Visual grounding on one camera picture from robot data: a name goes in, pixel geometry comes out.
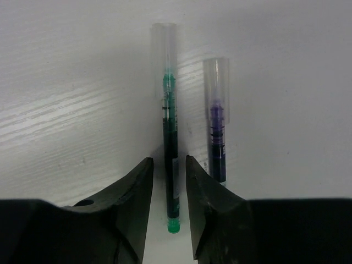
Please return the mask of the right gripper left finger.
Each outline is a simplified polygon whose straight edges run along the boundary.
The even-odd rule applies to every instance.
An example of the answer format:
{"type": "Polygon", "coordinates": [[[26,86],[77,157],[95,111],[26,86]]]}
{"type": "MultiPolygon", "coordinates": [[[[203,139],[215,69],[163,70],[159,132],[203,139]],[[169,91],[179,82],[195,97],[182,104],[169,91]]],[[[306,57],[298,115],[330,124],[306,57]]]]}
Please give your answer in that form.
{"type": "Polygon", "coordinates": [[[1,201],[1,263],[142,263],[153,159],[74,206],[1,201]]]}

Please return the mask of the purple pen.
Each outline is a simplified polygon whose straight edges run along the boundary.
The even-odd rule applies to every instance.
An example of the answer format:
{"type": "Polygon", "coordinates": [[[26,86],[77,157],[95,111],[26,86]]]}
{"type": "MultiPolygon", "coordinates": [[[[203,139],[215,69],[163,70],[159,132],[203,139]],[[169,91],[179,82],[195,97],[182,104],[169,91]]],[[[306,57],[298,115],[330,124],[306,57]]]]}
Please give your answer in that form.
{"type": "Polygon", "coordinates": [[[225,114],[220,100],[210,104],[210,175],[221,185],[226,186],[225,114]]]}

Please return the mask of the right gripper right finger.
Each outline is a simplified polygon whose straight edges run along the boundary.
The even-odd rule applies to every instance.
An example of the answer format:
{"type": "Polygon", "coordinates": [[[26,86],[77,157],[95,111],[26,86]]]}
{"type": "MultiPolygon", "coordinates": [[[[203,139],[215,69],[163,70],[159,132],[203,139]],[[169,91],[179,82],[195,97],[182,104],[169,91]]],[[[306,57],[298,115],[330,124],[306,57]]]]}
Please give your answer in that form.
{"type": "Polygon", "coordinates": [[[351,199],[246,200],[185,166],[198,263],[351,263],[351,199]]]}

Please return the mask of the clear cap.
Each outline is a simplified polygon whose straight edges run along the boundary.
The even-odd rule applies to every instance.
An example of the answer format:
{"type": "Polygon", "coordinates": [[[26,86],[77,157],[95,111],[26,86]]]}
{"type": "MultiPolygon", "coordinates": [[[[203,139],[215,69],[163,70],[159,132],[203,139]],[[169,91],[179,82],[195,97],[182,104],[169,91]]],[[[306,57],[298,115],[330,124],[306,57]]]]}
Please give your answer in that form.
{"type": "Polygon", "coordinates": [[[152,72],[156,98],[162,110],[174,108],[177,77],[177,26],[155,23],[151,29],[152,72]]]}
{"type": "Polygon", "coordinates": [[[202,65],[206,117],[211,119],[211,107],[221,107],[224,123],[229,124],[229,59],[209,58],[203,60],[202,65]]]}

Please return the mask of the green pen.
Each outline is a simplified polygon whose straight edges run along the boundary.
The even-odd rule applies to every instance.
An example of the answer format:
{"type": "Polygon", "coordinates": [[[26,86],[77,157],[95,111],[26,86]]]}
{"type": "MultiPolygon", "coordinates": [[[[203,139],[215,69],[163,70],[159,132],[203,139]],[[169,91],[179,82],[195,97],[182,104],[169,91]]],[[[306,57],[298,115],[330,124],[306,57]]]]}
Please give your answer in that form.
{"type": "Polygon", "coordinates": [[[163,74],[163,147],[166,172],[167,229],[171,234],[180,231],[178,117],[176,78],[171,69],[163,74]]]}

